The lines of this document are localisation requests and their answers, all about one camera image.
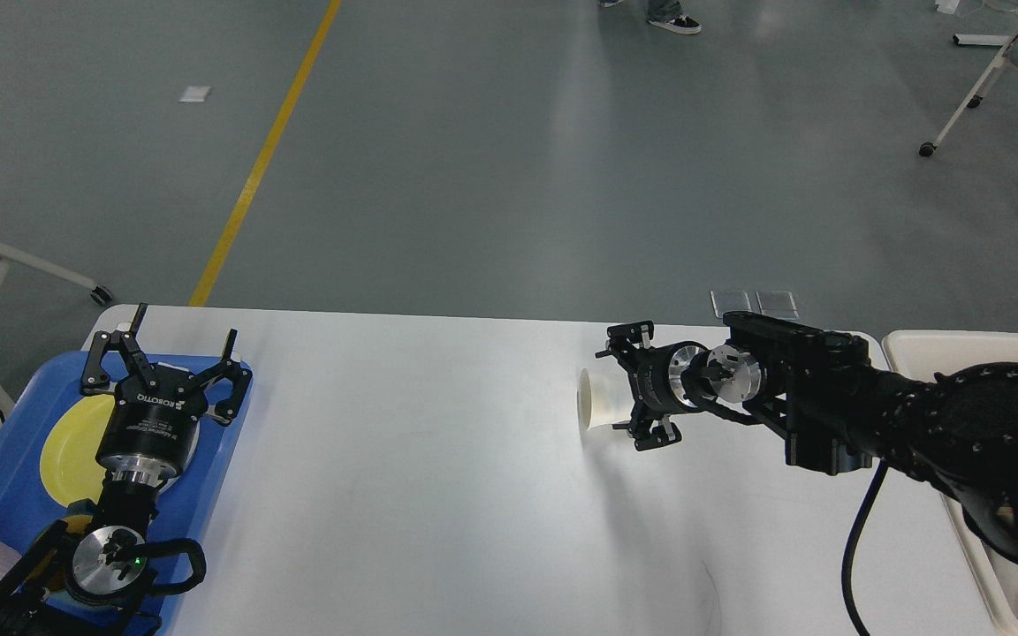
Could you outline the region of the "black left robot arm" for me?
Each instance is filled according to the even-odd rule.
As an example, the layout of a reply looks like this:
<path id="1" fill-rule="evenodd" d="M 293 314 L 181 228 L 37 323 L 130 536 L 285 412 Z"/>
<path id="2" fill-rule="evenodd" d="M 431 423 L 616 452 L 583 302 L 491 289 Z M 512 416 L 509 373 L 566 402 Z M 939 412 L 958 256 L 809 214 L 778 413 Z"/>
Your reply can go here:
<path id="1" fill-rule="evenodd" d="M 150 357 L 128 326 L 34 375 L 0 432 L 0 635 L 156 635 L 207 576 L 201 538 L 254 378 L 234 351 Z"/>

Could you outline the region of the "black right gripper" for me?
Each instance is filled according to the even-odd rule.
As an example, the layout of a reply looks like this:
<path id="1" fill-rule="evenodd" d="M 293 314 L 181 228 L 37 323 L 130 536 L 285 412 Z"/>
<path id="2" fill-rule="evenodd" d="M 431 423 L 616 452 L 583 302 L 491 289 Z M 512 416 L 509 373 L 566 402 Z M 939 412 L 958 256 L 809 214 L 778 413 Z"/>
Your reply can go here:
<path id="1" fill-rule="evenodd" d="M 692 367 L 703 367 L 710 350 L 694 341 L 664 347 L 651 346 L 655 323 L 618 323 L 607 327 L 604 349 L 598 360 L 612 358 L 630 375 L 635 403 L 626 421 L 615 422 L 614 430 L 625 430 L 638 451 L 658 450 L 681 442 L 682 435 L 671 414 L 699 413 L 710 401 L 702 387 L 683 380 Z"/>

